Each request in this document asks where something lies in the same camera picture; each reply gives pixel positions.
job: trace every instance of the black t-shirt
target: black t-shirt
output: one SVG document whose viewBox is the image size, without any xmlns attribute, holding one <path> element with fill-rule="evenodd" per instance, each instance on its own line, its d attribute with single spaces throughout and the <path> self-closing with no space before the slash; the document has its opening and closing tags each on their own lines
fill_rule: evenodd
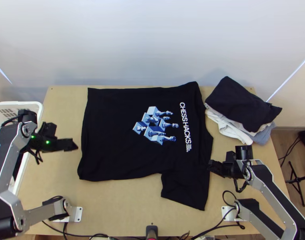
<svg viewBox="0 0 305 240">
<path fill-rule="evenodd" d="M 212 136 L 199 86 L 88 89 L 80 179 L 161 173 L 161 196 L 204 210 Z"/>
</svg>

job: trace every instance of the pile of clothes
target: pile of clothes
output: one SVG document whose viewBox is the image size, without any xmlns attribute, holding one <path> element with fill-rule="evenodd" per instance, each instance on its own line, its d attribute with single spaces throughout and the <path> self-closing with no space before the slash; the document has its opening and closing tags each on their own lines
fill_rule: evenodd
<svg viewBox="0 0 305 240">
<path fill-rule="evenodd" d="M 282 108 L 264 102 L 229 77 L 224 77 L 205 100 L 206 115 L 218 123 L 219 132 L 243 144 L 267 143 L 273 120 Z"/>
</svg>

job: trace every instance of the white wall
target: white wall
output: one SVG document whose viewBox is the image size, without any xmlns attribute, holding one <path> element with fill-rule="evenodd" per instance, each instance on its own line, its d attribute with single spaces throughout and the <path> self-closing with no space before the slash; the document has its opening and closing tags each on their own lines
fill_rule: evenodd
<svg viewBox="0 0 305 240">
<path fill-rule="evenodd" d="M 283 108 L 275 119 L 278 127 L 305 127 L 305 63 L 269 102 Z"/>
<path fill-rule="evenodd" d="M 216 85 L 266 100 L 305 57 L 305 0 L 0 0 L 0 68 L 51 84 Z"/>
<path fill-rule="evenodd" d="M 0 102 L 15 101 L 20 96 L 15 93 L 15 88 L 8 80 L 0 73 Z"/>
</svg>

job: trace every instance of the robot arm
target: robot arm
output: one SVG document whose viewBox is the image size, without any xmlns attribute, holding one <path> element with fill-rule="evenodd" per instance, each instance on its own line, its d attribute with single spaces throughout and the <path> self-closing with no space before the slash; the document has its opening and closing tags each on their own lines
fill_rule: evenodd
<svg viewBox="0 0 305 240">
<path fill-rule="evenodd" d="M 222 177 L 244 178 L 248 185 L 263 194 L 286 228 L 282 229 L 265 215 L 259 202 L 252 198 L 237 199 L 236 211 L 231 215 L 251 222 L 267 240 L 305 240 L 305 218 L 274 183 L 268 167 L 261 160 L 253 159 L 251 146 L 235 148 L 236 154 L 228 152 L 223 163 L 212 161 L 209 170 Z"/>
<path fill-rule="evenodd" d="M 42 134 L 35 134 L 36 128 L 36 114 L 27 110 L 19 113 L 18 122 L 4 124 L 0 128 L 0 239 L 19 236 L 29 230 L 30 226 L 45 219 L 75 220 L 77 208 L 71 207 L 66 198 L 54 197 L 43 202 L 38 208 L 24 210 L 20 199 L 8 189 L 16 164 L 21 162 L 22 154 L 29 149 L 31 137 L 47 138 Z M 54 133 L 50 138 L 56 146 Z M 72 140 L 69 142 L 70 144 L 66 145 L 68 150 L 78 148 Z"/>
</svg>

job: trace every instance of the wooden table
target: wooden table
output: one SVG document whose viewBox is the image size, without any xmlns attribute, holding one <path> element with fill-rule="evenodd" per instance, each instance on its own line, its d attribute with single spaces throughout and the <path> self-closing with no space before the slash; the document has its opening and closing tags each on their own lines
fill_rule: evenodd
<svg viewBox="0 0 305 240">
<path fill-rule="evenodd" d="M 95 88 L 130 88 L 130 86 L 91 86 Z M 200 87 L 203 100 L 214 87 Z M 188 230 L 196 235 L 215 226 L 222 218 L 222 192 L 235 192 L 233 180 L 210 176 L 209 197 L 205 211 L 200 211 L 160 197 L 161 175 L 154 174 L 140 179 L 88 182 L 79 180 L 77 166 L 81 154 L 81 128 L 87 102 L 87 86 L 53 86 L 48 89 L 44 101 L 42 120 L 57 124 L 59 138 L 73 138 L 79 150 L 43 154 L 44 162 L 37 165 L 33 157 L 27 165 L 19 191 L 25 209 L 41 205 L 56 195 L 67 197 L 74 206 L 84 208 L 80 223 L 69 223 L 67 231 L 73 234 L 92 235 L 105 233 L 110 236 L 144 236 L 147 225 L 159 228 L 160 236 L 180 236 Z M 206 126 L 213 136 L 211 158 L 224 161 L 227 151 L 241 145 L 237 139 L 223 136 L 218 125 L 206 118 Z M 275 149 L 270 139 L 265 146 L 253 144 L 253 155 L 261 159 L 272 171 L 276 184 L 288 195 Z M 261 193 L 248 186 L 237 198 L 255 198 L 261 209 L 275 222 L 281 220 Z M 50 223 L 62 230 L 62 223 Z M 221 228 L 213 235 L 256 234 L 258 231 L 248 222 L 245 230 L 238 227 Z M 32 226 L 29 234 L 58 235 L 42 223 Z"/>
</svg>

